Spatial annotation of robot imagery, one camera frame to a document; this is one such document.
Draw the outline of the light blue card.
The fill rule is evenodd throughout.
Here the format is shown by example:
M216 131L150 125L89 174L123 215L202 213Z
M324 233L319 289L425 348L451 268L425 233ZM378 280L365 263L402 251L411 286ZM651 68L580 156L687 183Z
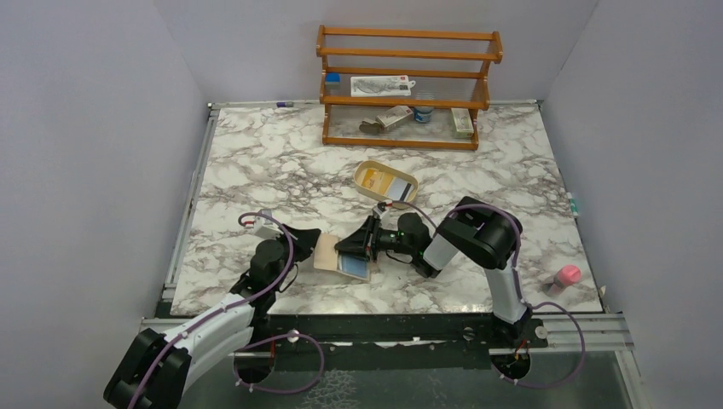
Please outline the light blue card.
M338 272L353 279L361 281L370 280L367 262L353 256L338 256Z

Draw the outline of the beige leather card holder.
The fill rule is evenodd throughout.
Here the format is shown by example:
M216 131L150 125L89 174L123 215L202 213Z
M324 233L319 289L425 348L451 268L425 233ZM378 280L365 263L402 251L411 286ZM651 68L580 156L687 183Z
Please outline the beige leather card holder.
M368 282L371 279L371 273L367 262L337 251L335 245L339 241L340 238L336 235L328 233L320 235L313 253L314 268Z

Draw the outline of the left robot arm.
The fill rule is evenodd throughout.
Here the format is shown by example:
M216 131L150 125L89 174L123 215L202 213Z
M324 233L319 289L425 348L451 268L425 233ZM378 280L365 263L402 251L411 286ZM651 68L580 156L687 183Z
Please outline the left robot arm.
M176 408L186 390L225 356L259 349L268 338L268 311L289 271L308 259L321 230L280 226L256 247L250 266L221 302L158 332L140 331L103 391L115 408Z

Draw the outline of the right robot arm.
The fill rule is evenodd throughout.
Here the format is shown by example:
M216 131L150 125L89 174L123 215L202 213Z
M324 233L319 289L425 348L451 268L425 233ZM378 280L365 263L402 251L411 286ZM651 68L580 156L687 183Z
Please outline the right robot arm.
M372 214L334 249L342 256L375 262L382 252L408 256L424 278L437 277L459 253L485 273L492 296L494 340L511 347L526 334L524 321L530 307L523 300L517 272L521 248L521 222L510 213L465 196L436 226L426 224L417 212L397 218L396 229L383 227L383 218L395 201L373 207Z

